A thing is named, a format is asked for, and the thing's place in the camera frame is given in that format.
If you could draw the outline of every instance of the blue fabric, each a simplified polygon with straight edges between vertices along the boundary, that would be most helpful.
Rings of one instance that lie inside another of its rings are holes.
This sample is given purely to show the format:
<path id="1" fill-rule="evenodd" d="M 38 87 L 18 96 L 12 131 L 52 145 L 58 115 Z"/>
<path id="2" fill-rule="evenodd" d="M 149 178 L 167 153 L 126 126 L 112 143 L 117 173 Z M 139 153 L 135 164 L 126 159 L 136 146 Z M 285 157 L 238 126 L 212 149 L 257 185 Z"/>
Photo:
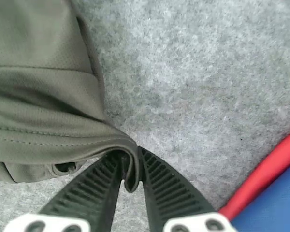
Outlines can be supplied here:
<path id="1" fill-rule="evenodd" d="M 232 225 L 239 232 L 290 232 L 290 167 Z"/>

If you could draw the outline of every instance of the olive green pants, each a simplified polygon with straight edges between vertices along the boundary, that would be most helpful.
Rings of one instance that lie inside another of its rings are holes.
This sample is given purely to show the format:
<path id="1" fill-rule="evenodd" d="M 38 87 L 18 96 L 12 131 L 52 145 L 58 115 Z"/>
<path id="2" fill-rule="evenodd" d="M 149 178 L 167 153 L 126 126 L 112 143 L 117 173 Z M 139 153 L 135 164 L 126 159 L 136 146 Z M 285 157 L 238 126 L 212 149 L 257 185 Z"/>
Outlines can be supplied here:
<path id="1" fill-rule="evenodd" d="M 138 175 L 136 143 L 104 113 L 82 19 L 65 0 L 0 0 L 0 180 L 70 174 L 111 150 Z"/>

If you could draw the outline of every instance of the stitching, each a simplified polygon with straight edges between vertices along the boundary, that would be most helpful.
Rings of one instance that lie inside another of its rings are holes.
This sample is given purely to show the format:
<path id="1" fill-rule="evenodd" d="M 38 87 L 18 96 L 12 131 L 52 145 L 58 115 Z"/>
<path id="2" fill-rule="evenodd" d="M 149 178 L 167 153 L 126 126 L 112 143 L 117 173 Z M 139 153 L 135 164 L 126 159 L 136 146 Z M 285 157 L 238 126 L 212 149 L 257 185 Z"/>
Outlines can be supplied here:
<path id="1" fill-rule="evenodd" d="M 107 141 L 114 141 L 114 140 L 118 140 L 118 139 L 106 139 L 106 140 L 92 142 L 92 143 L 86 143 L 86 144 L 42 144 L 42 143 L 25 142 L 25 141 L 20 141 L 20 140 L 4 139 L 4 138 L 0 138 L 0 140 L 5 141 L 5 142 L 20 143 L 20 144 L 27 144 L 27 145 L 39 145 L 39 146 L 86 146 L 86 145 L 91 145 L 91 144 L 103 143 L 103 142 L 107 142 Z"/>
<path id="2" fill-rule="evenodd" d="M 82 135 L 70 135 L 70 134 L 59 134 L 59 133 L 48 133 L 48 132 L 40 132 L 40 131 L 34 131 L 34 130 L 24 130 L 24 129 L 17 129 L 12 127 L 0 127 L 0 130 L 3 131 L 16 131 L 20 133 L 26 133 L 26 134 L 40 134 L 40 135 L 53 135 L 53 136 L 61 136 L 61 137 L 72 137 L 72 138 L 91 138 L 93 136 L 82 136 Z"/>
<path id="3" fill-rule="evenodd" d="M 20 66 L 13 66 L 13 65 L 0 65 L 0 68 L 26 68 L 26 69 L 46 69 L 46 70 L 58 70 L 58 71 L 71 71 L 71 72 L 77 72 L 77 73 L 86 73 L 93 75 L 92 73 L 88 73 L 85 71 L 80 70 L 73 70 L 73 69 L 63 69 L 63 68 L 53 68 L 53 67 L 34 67 L 34 66 L 26 66 L 26 65 L 20 65 Z"/>

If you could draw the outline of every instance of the gray carpet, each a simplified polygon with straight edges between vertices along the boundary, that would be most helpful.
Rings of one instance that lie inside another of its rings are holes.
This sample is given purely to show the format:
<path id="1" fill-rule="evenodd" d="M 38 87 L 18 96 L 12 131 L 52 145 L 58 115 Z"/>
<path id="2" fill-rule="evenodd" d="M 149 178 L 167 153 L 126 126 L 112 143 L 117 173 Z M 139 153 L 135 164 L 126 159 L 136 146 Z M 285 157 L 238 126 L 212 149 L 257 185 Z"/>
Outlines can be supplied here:
<path id="1" fill-rule="evenodd" d="M 221 207 L 290 133 L 290 0 L 77 0 L 115 125 Z M 0 183 L 0 231 L 72 177 Z M 113 231 L 148 231 L 142 188 Z"/>

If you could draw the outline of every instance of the white metal plate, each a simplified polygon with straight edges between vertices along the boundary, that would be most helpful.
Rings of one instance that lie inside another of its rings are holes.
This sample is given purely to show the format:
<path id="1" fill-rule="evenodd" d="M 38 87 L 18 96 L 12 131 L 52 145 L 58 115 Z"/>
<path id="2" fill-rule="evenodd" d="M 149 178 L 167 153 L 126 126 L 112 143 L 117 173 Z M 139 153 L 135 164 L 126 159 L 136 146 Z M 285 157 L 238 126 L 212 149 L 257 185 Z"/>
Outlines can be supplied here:
<path id="1" fill-rule="evenodd" d="M 81 232 L 90 232 L 89 223 L 83 219 L 42 214 L 22 215 L 10 221 L 3 232 L 26 232 L 28 226 L 37 221 L 45 224 L 43 232 L 61 232 L 72 225 L 78 226 Z"/>
<path id="2" fill-rule="evenodd" d="M 208 228 L 208 222 L 215 221 L 221 228 Z M 163 232 L 237 232 L 228 219 L 220 213 L 198 214 L 188 217 L 172 218 L 166 222 Z"/>

